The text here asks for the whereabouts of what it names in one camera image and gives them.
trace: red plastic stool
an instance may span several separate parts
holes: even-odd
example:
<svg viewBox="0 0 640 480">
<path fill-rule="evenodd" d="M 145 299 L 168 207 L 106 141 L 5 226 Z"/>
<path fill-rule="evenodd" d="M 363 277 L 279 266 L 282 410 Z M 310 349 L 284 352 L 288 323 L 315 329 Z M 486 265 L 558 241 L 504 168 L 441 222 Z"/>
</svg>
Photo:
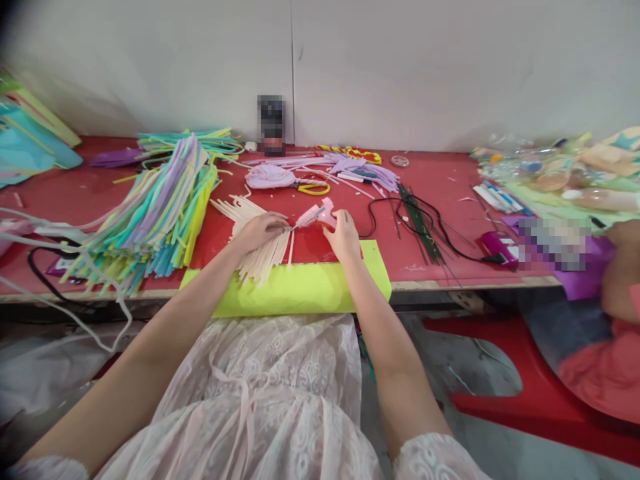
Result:
<svg viewBox="0 0 640 480">
<path fill-rule="evenodd" d="M 522 378 L 522 392 L 515 397 L 452 395 L 460 412 L 640 467 L 640 425 L 591 408 L 568 390 L 520 316 L 424 319 L 423 325 L 495 344 Z"/>
</svg>

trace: wall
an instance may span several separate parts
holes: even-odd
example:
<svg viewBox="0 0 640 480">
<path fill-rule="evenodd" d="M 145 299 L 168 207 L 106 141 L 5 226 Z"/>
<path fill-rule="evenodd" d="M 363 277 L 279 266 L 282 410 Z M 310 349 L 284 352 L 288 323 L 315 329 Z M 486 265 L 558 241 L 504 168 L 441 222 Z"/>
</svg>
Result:
<svg viewBox="0 0 640 480">
<path fill-rule="evenodd" d="M 289 0 L 23 2 L 5 55 L 80 134 L 234 127 L 284 95 L 293 141 Z"/>
<path fill-rule="evenodd" d="M 299 145 L 465 151 L 640 123 L 637 0 L 295 0 Z"/>
<path fill-rule="evenodd" d="M 464 151 L 640 123 L 637 0 L 29 5 L 8 63 L 80 133 L 252 138 L 263 93 L 287 98 L 292 141 L 294 90 L 298 145 Z"/>
</svg>

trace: red table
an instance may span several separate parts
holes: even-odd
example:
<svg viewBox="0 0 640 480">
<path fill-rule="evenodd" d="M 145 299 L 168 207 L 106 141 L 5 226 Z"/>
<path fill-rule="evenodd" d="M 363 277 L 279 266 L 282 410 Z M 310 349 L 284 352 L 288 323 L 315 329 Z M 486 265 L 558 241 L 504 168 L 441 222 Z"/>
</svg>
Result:
<svg viewBox="0 0 640 480">
<path fill-rule="evenodd" d="M 122 149 L 135 146 L 134 139 L 116 139 L 105 137 L 85 137 L 78 153 L 90 159 L 102 151 Z M 430 202 L 440 210 L 443 219 L 454 230 L 472 242 L 484 232 L 492 229 L 491 223 L 485 219 L 482 207 L 476 201 L 459 201 L 464 197 L 473 197 L 470 184 L 477 184 L 476 164 L 466 154 L 460 153 L 399 153 L 379 152 L 383 158 L 383 166 L 400 175 L 404 184 L 413 188 L 416 196 Z M 408 168 L 392 166 L 389 159 L 396 154 L 404 155 L 410 160 Z M 262 157 L 262 154 L 243 154 L 241 160 Z M 244 169 L 236 165 L 219 165 L 221 169 L 234 172 L 233 176 L 224 176 L 224 182 L 214 190 L 212 199 L 228 199 L 228 194 L 246 194 L 244 187 Z M 98 169 L 82 165 L 76 169 L 54 170 L 42 173 L 14 187 L 0 191 L 0 207 L 23 211 L 36 217 L 50 221 L 66 221 L 72 225 L 80 225 L 98 218 L 116 206 L 130 190 L 132 183 L 114 184 L 113 181 L 128 177 L 134 173 L 132 168 Z M 374 197 L 379 194 L 370 185 L 362 185 Z M 19 208 L 14 192 L 18 192 L 24 204 Z M 330 198 L 336 208 L 348 209 L 356 223 L 358 231 L 370 232 L 373 224 L 367 211 L 370 199 L 365 195 L 356 195 L 355 190 L 345 185 L 332 184 Z M 287 215 L 300 215 L 322 197 L 312 197 L 294 189 L 270 189 L 254 191 L 251 200 L 266 210 L 280 211 Z M 429 291 L 453 289 L 494 289 L 559 285 L 554 276 L 544 271 L 510 272 L 498 266 L 473 262 L 456 257 L 444 247 L 453 259 L 445 254 L 448 268 L 437 265 L 426 265 L 417 239 L 404 225 L 400 224 L 401 239 L 393 224 L 391 208 L 388 202 L 374 204 L 373 211 L 378 223 L 377 230 L 371 237 L 378 242 L 382 257 L 389 272 L 394 291 Z M 495 219 L 498 215 L 492 212 Z M 2 213 L 0 218 L 11 218 Z M 200 245 L 202 252 L 214 255 L 229 238 L 231 221 L 220 217 L 213 207 L 209 207 L 205 218 L 204 232 Z M 472 257 L 483 256 L 479 248 L 472 248 L 458 234 L 449 231 L 449 236 L 456 247 Z M 14 244 L 0 258 L 0 275 L 31 292 L 45 294 L 52 298 L 47 288 L 40 283 L 27 265 L 26 256 L 31 247 Z M 55 255 L 39 251 L 37 264 L 44 270 L 54 260 Z M 176 271 L 166 279 L 148 279 L 144 282 L 140 298 L 168 298 L 172 296 L 182 280 L 183 271 Z M 82 285 L 70 283 L 60 285 L 59 290 L 72 299 L 97 299 L 97 293 L 84 293 Z M 106 297 L 114 298 L 113 293 Z M 26 295 L 14 292 L 0 283 L 0 301 L 32 301 Z"/>
</svg>

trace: lace dress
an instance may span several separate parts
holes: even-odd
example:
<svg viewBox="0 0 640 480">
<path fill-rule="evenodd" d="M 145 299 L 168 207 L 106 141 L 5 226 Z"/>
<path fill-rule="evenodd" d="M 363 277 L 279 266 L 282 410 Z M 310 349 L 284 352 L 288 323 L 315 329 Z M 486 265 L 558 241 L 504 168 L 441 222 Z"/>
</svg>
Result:
<svg viewBox="0 0 640 480">
<path fill-rule="evenodd" d="M 150 425 L 99 479 L 382 479 L 360 432 L 350 315 L 216 320 L 176 372 Z M 19 479 L 84 480 L 72 459 L 17 465 Z M 446 435 L 404 444 L 399 479 L 486 479 Z"/>
</svg>

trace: bundle of strips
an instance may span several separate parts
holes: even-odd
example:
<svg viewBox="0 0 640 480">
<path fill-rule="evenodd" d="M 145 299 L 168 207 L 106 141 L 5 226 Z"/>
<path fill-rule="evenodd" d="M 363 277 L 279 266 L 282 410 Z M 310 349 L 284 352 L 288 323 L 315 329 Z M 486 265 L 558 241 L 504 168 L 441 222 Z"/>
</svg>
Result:
<svg viewBox="0 0 640 480">
<path fill-rule="evenodd" d="M 204 150 L 216 158 L 222 158 L 234 162 L 238 155 L 244 152 L 242 143 L 231 136 L 231 128 L 209 132 L 189 132 L 184 133 L 140 133 L 138 136 L 138 148 L 145 150 L 137 159 L 153 157 L 153 161 L 168 160 L 172 156 L 176 145 L 186 138 L 195 138 L 200 142 Z"/>
<path fill-rule="evenodd" d="M 416 230 L 416 232 L 419 232 L 419 234 L 416 232 L 414 233 L 416 233 L 416 235 L 419 235 L 421 250 L 422 250 L 422 247 L 424 247 L 424 250 L 427 252 L 427 255 L 429 256 L 429 260 L 431 260 L 432 264 L 446 265 L 447 262 L 442 256 L 442 252 L 440 251 L 440 248 L 438 248 L 438 244 L 435 242 L 431 234 L 432 231 L 436 232 L 436 234 L 439 233 L 435 229 L 435 226 L 433 224 L 433 219 L 429 218 L 430 220 L 428 225 L 429 228 L 427 228 L 425 217 L 423 213 L 420 211 L 420 209 L 418 208 L 415 200 L 413 199 L 413 194 L 409 192 L 409 190 L 407 190 L 407 188 L 401 183 L 398 184 L 398 187 L 400 189 L 400 195 L 404 200 L 404 204 L 407 209 L 407 214 L 411 220 L 411 224 L 414 230 Z"/>
<path fill-rule="evenodd" d="M 267 211 L 258 207 L 246 197 L 238 197 L 236 195 L 230 195 L 230 197 L 233 199 L 233 203 L 222 200 L 210 200 L 210 202 L 223 215 L 235 222 L 230 238 L 233 239 L 252 218 Z M 266 282 L 271 273 L 271 268 L 280 265 L 285 258 L 290 232 L 290 229 L 285 229 L 282 234 L 245 256 L 238 267 L 240 281 L 243 286 L 247 284 L 249 278 L 253 278 L 253 281 L 258 282 L 258 288 Z"/>
<path fill-rule="evenodd" d="M 213 160 L 195 134 L 178 140 L 169 162 L 138 175 L 125 200 L 84 242 L 98 268 L 123 283 L 128 295 L 150 274 L 166 277 L 189 266 L 207 200 L 220 182 Z M 70 276 L 86 278 L 87 290 L 101 283 L 81 257 L 61 282 Z"/>
</svg>

